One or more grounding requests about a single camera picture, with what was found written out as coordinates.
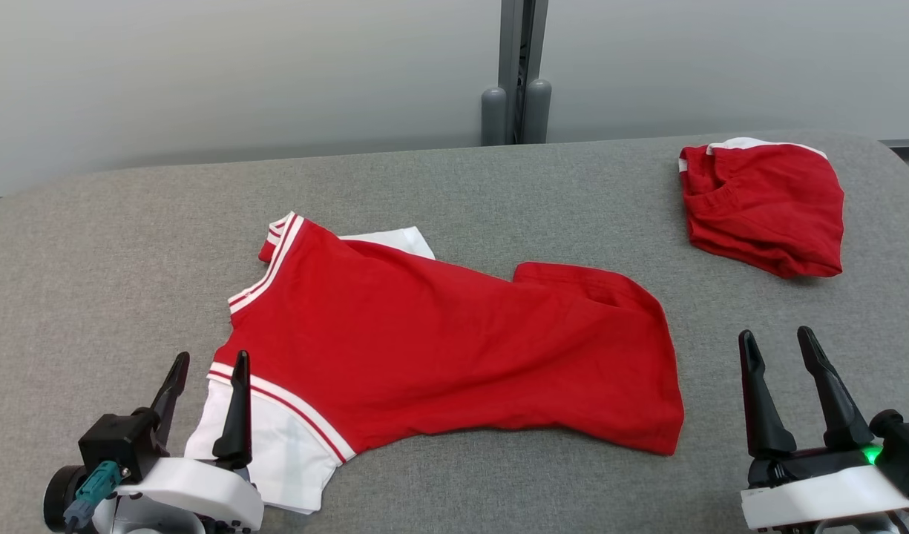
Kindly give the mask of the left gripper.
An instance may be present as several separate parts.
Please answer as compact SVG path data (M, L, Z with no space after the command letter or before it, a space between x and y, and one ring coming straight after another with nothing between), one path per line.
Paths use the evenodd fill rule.
M158 446L167 446L179 397L190 366L189 352L180 352L152 403ZM253 460L250 357L241 349L230 378L230 398L223 433L214 441L214 463L225 470L245 470ZM90 472L84 466L62 467L47 485L42 500L44 523L55 534L65 534L63 513L75 490ZM97 507L91 523L72 534L253 534L249 528L230 527L203 515L179 510L143 498L112 493Z

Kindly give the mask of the red shorts with white stripe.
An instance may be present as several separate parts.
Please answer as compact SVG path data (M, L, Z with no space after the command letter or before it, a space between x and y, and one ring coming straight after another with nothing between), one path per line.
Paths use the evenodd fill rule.
M843 271L844 190L823 151L737 136L678 157L689 242L774 276Z

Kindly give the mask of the grey rounded cylinder foot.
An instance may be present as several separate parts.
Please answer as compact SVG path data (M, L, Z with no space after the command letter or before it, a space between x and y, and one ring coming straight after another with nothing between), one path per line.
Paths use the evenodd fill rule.
M498 146L506 142L506 111L508 95L505 89L485 89L481 95L481 146Z
M546 143L552 85L536 79L528 83L523 101L522 143Z

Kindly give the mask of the grey metal partition post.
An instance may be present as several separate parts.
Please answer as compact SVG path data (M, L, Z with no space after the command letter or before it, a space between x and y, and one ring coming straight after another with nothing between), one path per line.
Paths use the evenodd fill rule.
M542 78L549 0L502 0L496 87L508 95L505 145L522 143L523 101L528 83Z

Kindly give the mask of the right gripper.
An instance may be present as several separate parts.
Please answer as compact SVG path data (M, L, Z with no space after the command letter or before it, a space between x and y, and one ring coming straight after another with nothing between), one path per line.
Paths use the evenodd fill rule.
M750 489L773 489L874 464L882 452L881 445L871 444L874 434L813 329L800 326L797 338L804 367L813 376L817 388L825 421L826 447L797 450L795 439L784 428L767 388L765 360L754 334L743 330L738 335L738 347L746 439L748 453L753 458L748 471Z

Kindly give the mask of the red t-shirt with white sleeves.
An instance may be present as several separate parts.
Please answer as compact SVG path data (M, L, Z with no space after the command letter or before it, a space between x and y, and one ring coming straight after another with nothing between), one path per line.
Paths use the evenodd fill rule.
M437 260L416 227L336 237L290 213L266 273L230 297L184 455L214 459L240 351L249 472L265 504L310 514L376 447L462 429L569 428L672 455L684 420L665 312L613 271L522 263L511 280Z

